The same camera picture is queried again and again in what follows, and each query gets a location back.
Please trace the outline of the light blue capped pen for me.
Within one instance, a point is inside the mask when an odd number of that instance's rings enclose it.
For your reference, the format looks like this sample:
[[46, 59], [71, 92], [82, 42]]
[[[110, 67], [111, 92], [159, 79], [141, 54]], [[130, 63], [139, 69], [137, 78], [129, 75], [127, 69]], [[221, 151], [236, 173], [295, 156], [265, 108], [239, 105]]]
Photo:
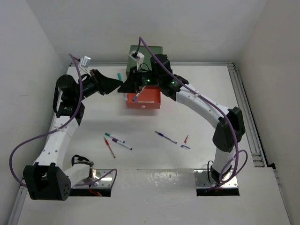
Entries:
[[145, 86], [141, 88], [141, 90], [133, 97], [133, 101], [136, 101], [140, 94], [145, 90]]

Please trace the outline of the teal capped white pen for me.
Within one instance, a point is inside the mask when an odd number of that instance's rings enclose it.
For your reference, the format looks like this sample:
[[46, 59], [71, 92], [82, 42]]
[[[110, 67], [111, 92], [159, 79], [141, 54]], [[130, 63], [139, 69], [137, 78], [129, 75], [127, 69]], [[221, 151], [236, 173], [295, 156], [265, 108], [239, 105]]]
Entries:
[[121, 76], [121, 74], [118, 73], [117, 76], [118, 76], [118, 79], [119, 79], [120, 81], [122, 81], [122, 76]]

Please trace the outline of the orange drawer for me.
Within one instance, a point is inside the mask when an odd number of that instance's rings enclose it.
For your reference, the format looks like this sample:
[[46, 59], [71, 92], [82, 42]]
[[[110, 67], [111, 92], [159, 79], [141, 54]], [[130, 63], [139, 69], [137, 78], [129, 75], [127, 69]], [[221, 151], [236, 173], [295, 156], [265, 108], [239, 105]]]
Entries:
[[146, 87], [136, 101], [133, 97], [137, 93], [128, 93], [126, 106], [128, 109], [160, 109], [161, 92], [159, 87]]

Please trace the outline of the teal capped marker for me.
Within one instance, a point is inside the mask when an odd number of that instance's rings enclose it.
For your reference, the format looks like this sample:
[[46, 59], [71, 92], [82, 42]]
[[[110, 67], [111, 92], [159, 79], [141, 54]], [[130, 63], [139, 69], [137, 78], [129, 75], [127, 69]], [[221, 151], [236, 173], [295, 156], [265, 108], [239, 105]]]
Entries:
[[121, 139], [118, 139], [117, 137], [115, 136], [112, 136], [110, 133], [105, 133], [106, 136], [112, 138], [112, 139], [116, 139], [117, 141], [121, 142], [121, 143], [125, 143], [124, 140], [121, 140]]

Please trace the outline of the purple capped marker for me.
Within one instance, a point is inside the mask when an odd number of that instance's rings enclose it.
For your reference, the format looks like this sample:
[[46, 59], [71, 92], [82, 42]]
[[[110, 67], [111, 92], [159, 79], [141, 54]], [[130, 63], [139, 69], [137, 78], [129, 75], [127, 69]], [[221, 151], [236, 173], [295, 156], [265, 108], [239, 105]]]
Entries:
[[126, 146], [123, 142], [117, 140], [116, 138], [113, 138], [112, 141], [115, 142], [115, 143], [117, 143], [117, 144], [119, 144], [120, 146], [122, 146], [122, 147], [128, 149], [128, 150], [132, 150], [131, 147]]

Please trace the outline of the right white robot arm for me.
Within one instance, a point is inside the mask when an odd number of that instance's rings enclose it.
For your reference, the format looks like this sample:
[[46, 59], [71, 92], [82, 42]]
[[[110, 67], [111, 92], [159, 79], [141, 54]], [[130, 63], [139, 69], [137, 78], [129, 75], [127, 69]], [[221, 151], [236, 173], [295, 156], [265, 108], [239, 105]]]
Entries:
[[231, 169], [237, 173], [237, 165], [232, 164], [235, 158], [232, 151], [237, 150], [245, 133], [241, 109], [219, 105], [200, 94], [188, 80], [173, 74], [165, 54], [155, 54], [150, 58], [151, 70], [142, 69], [144, 55], [141, 52], [132, 51], [129, 56], [136, 65], [130, 68], [118, 92], [138, 95], [145, 87], [157, 87], [166, 97], [195, 111], [215, 129], [212, 140], [216, 153], [210, 168], [211, 177], [217, 184], [222, 184]]

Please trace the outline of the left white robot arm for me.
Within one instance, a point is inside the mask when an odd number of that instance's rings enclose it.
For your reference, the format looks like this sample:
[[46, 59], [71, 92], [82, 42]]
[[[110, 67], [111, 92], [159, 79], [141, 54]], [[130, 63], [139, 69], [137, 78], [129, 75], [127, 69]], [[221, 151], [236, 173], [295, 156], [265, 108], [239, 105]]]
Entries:
[[74, 187], [96, 186], [103, 180], [97, 177], [94, 163], [74, 155], [71, 167], [63, 170], [63, 160], [72, 135], [80, 126], [85, 106], [82, 100], [94, 93], [109, 94], [122, 85], [122, 81], [108, 78], [98, 70], [79, 76], [80, 84], [71, 75], [62, 75], [55, 86], [53, 133], [33, 165], [23, 171], [32, 200], [66, 200]]

